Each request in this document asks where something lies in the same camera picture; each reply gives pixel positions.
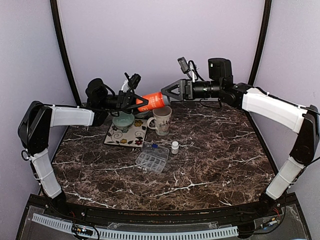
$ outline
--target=white mug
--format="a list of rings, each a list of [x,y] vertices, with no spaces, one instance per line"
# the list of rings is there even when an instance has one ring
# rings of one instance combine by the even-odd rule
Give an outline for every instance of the white mug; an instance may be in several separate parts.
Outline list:
[[[153,117],[150,117],[146,122],[146,125],[150,128],[155,130],[155,133],[164,136],[169,133],[170,128],[170,120],[172,109],[169,106],[164,106],[161,108],[156,108],[152,110]],[[151,121],[154,120],[154,127],[150,126]]]

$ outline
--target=decorative tile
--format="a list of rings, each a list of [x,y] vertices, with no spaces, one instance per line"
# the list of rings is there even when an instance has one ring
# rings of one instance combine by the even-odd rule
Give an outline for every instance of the decorative tile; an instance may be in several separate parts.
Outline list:
[[[122,132],[112,123],[104,144],[142,148],[147,131],[147,120],[135,119],[127,132]]]

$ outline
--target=white plastic cover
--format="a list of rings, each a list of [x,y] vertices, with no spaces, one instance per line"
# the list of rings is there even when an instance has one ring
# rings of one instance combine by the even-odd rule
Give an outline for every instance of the white plastic cover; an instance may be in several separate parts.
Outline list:
[[[91,126],[95,113],[89,109],[76,107],[51,106],[50,127],[55,126]]]
[[[280,198],[287,187],[304,168],[304,165],[296,162],[294,158],[290,156],[266,189],[266,194],[274,200]]]
[[[51,166],[48,149],[46,148],[30,158],[45,194],[52,199],[58,196],[61,193],[61,187]]]
[[[242,109],[272,119],[297,134],[304,121],[303,114],[307,113],[305,109],[269,97],[254,87],[243,95]]]

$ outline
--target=black metal pole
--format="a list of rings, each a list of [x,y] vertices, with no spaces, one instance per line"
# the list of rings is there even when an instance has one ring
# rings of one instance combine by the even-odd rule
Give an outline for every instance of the black metal pole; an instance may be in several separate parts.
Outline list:
[[[52,12],[52,18],[53,18],[53,23],[55,28],[56,39],[59,44],[60,54],[62,57],[65,73],[68,78],[68,82],[73,94],[74,101],[77,106],[81,106],[82,103],[80,100],[79,92],[77,90],[74,75],[72,74],[72,70],[71,70],[71,66],[70,66],[70,62],[67,54],[67,48],[66,48],[64,36],[62,33],[57,0],[50,0],[50,4],[51,4],[51,12]]]
[[[259,64],[262,56],[262,51],[265,45],[268,23],[269,23],[270,12],[271,12],[271,3],[272,3],[272,0],[265,0],[265,3],[264,3],[260,35],[258,39],[258,44],[256,46],[256,51],[255,51],[255,56],[252,64],[250,77],[248,80],[248,84],[252,86],[254,85],[256,80],[256,76],[257,76],[257,72],[258,72],[258,68],[259,68]]]

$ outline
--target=tabletop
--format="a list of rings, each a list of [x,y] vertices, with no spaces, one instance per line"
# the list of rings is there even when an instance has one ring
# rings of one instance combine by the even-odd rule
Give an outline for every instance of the tabletop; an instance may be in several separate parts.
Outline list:
[[[223,105],[173,102],[170,133],[148,129],[145,140],[170,148],[162,173],[135,161],[140,148],[104,144],[109,116],[99,127],[70,126],[53,159],[67,201],[122,210],[196,210],[258,201],[274,177],[243,111]]]

